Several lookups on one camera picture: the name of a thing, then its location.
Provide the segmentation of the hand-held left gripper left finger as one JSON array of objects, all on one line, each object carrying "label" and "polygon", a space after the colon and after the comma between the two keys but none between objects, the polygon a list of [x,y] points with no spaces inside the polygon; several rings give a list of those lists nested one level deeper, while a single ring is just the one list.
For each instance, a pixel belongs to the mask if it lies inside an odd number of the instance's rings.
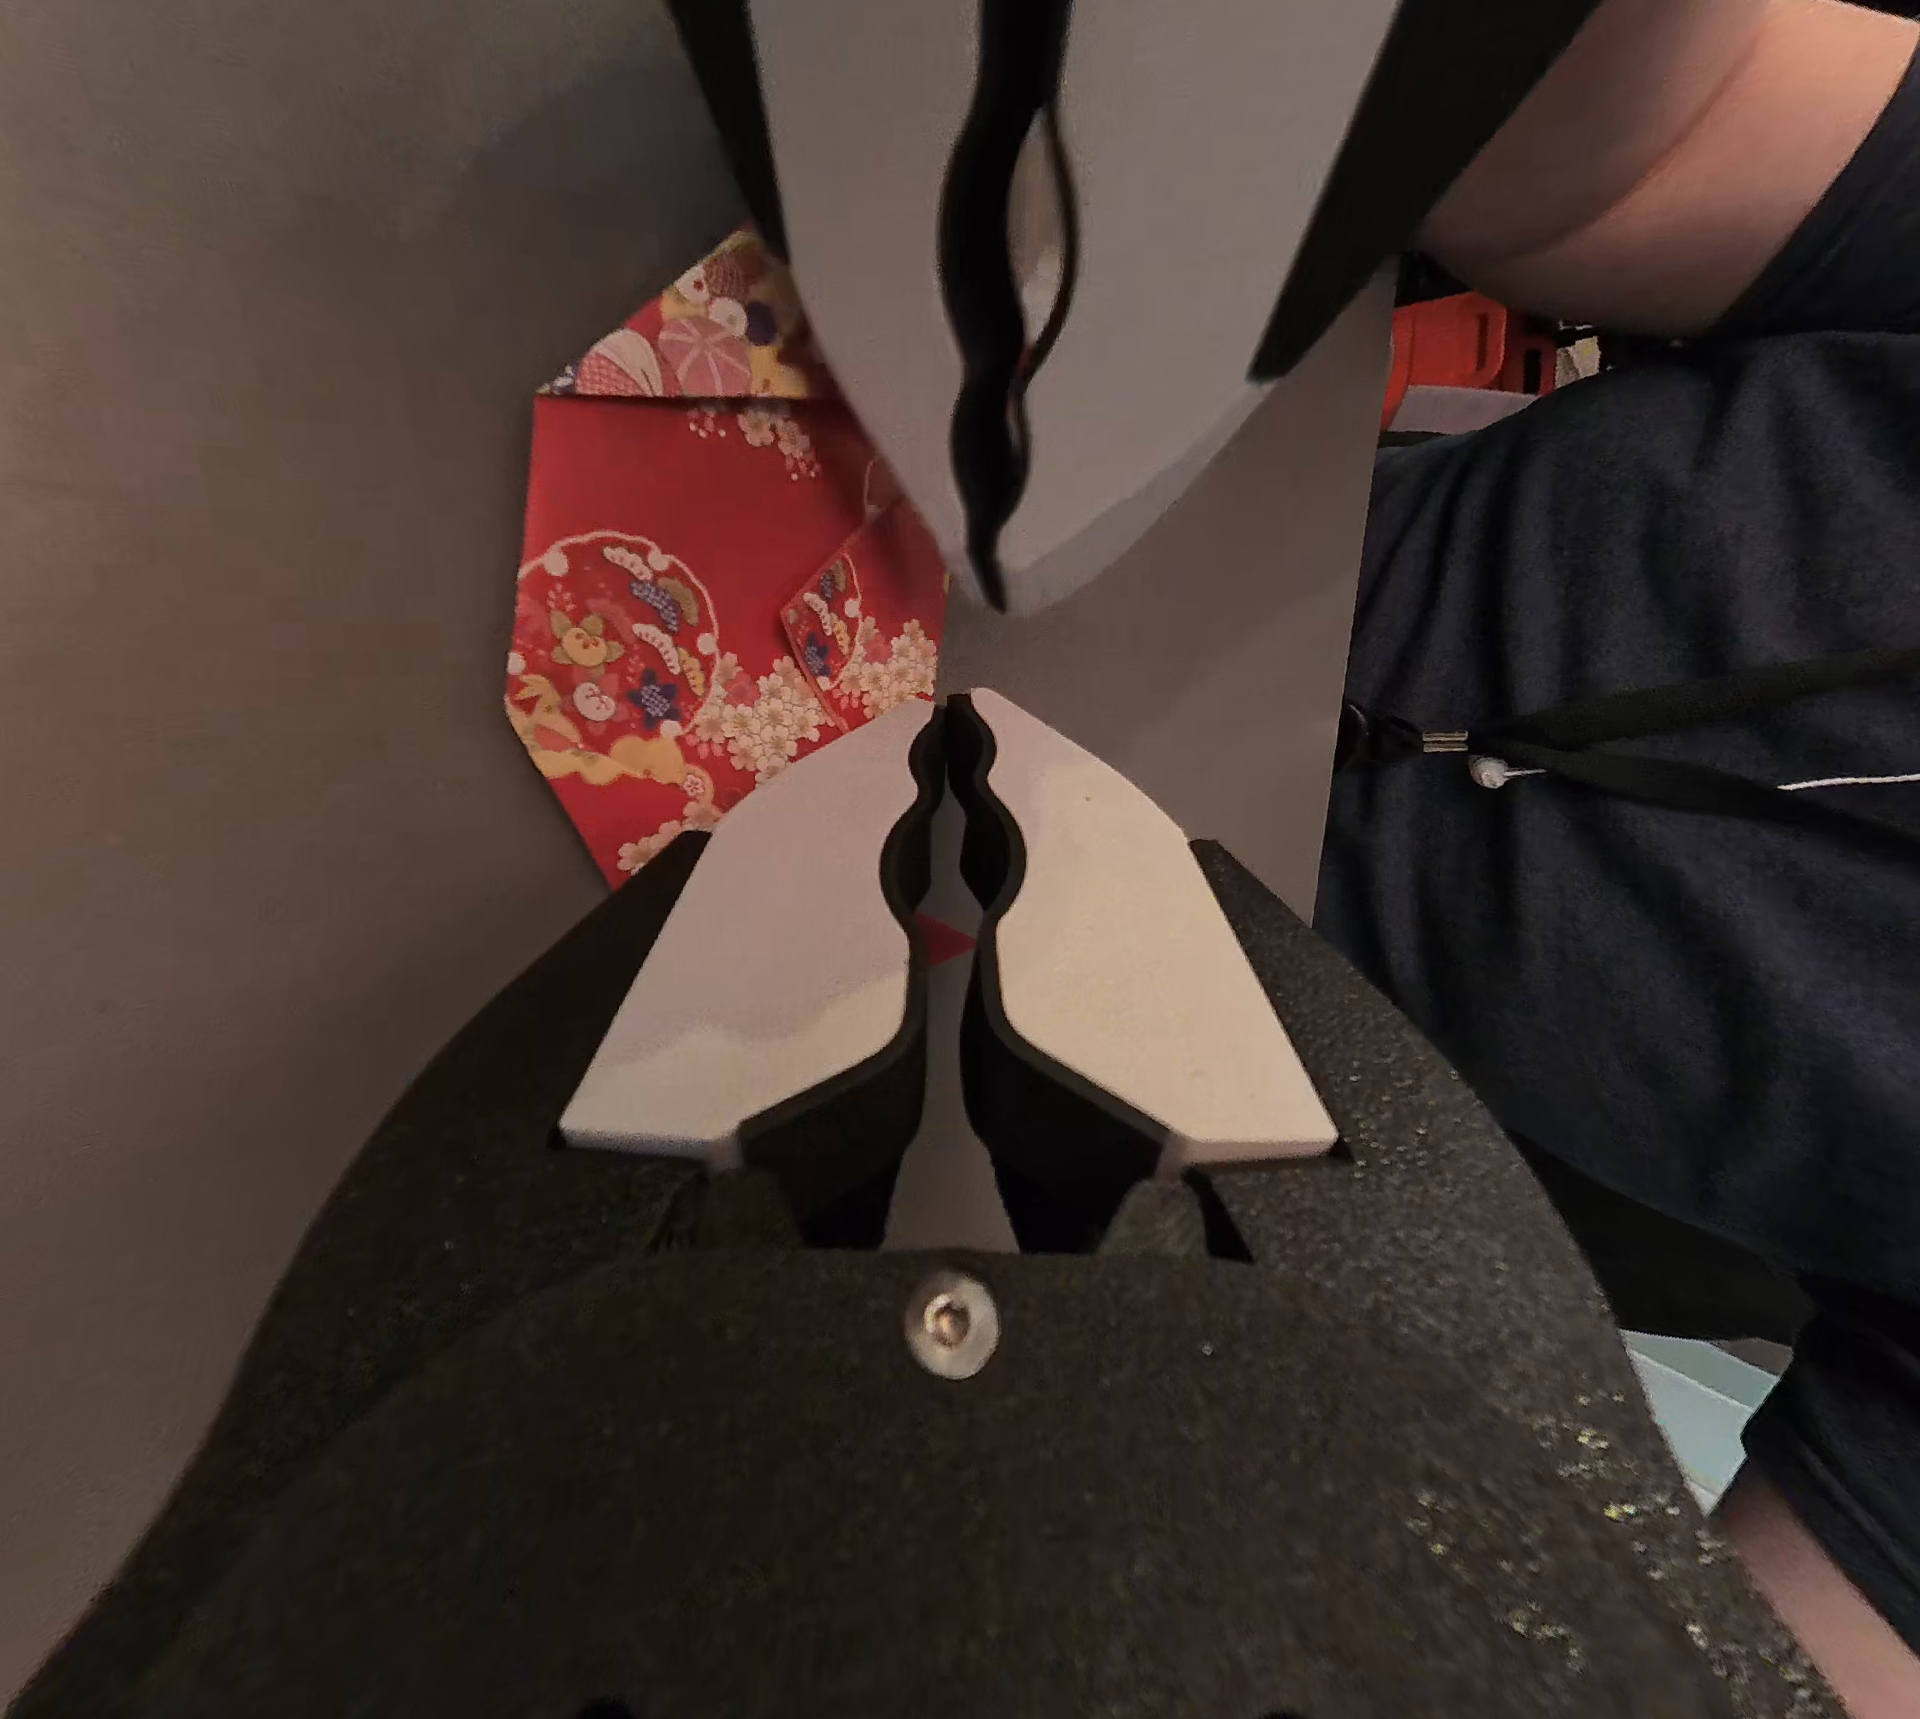
[{"label": "hand-held left gripper left finger", "polygon": [[878,1251],[927,1104],[944,711],[910,702],[756,786],[692,852],[570,1150],[764,1175],[818,1251]]}]

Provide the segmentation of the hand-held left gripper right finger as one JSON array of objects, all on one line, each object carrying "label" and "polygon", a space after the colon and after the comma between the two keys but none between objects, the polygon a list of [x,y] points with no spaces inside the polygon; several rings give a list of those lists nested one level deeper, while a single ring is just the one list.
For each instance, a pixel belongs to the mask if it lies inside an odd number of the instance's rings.
[{"label": "hand-held left gripper right finger", "polygon": [[1337,1155],[1164,806],[991,689],[951,697],[951,798],[980,906],[961,1099],[1021,1255],[1091,1255],[1150,1180]]}]

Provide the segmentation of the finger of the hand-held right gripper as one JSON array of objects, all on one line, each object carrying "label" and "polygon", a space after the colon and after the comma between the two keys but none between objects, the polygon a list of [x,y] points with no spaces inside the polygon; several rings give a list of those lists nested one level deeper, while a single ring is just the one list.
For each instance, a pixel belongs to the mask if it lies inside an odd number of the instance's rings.
[{"label": "finger of the hand-held right gripper", "polygon": [[1011,607],[1026,388],[1054,348],[1014,264],[1039,136],[1054,204],[1054,0],[748,0],[787,264],[836,388],[951,572]]},{"label": "finger of the hand-held right gripper", "polygon": [[1041,612],[1262,406],[1253,365],[1403,0],[1072,0],[1065,331],[1021,397],[1007,607]]}]

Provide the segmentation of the red floral origami paper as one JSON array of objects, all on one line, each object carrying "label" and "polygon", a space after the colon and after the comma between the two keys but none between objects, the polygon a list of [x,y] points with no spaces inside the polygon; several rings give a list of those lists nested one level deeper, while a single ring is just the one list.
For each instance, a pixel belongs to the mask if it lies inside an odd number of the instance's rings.
[{"label": "red floral origami paper", "polygon": [[609,881],[932,702],[947,569],[733,230],[530,413],[501,707]]}]

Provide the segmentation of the person's left forearm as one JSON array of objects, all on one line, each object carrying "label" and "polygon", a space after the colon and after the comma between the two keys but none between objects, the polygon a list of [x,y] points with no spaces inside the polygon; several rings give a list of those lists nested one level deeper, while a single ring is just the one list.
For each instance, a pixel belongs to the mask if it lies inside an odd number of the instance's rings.
[{"label": "person's left forearm", "polygon": [[1735,1547],[1747,1581],[1760,1587],[1776,1620],[1795,1636],[1822,1672],[1834,1699],[1854,1719],[1916,1719],[1920,1657],[1882,1620],[1882,1612],[1845,1581],[1816,1547],[1790,1496],[1745,1463],[1713,1505],[1713,1530]]}]

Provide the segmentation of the person's right forearm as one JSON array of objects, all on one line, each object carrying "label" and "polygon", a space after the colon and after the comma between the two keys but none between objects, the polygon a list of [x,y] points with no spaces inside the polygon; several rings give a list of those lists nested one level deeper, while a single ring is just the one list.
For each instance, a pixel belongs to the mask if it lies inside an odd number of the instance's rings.
[{"label": "person's right forearm", "polygon": [[1774,0],[1651,145],[1515,114],[1420,228],[1452,278],[1541,318],[1702,333],[1836,187],[1916,67],[1916,20]]}]

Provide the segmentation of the orange object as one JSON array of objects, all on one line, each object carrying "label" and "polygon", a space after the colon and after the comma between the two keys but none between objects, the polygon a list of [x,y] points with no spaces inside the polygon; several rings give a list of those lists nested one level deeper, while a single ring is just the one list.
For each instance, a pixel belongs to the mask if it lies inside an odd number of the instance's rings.
[{"label": "orange object", "polygon": [[1394,312],[1383,439],[1466,439],[1557,388],[1557,333],[1482,294]]}]

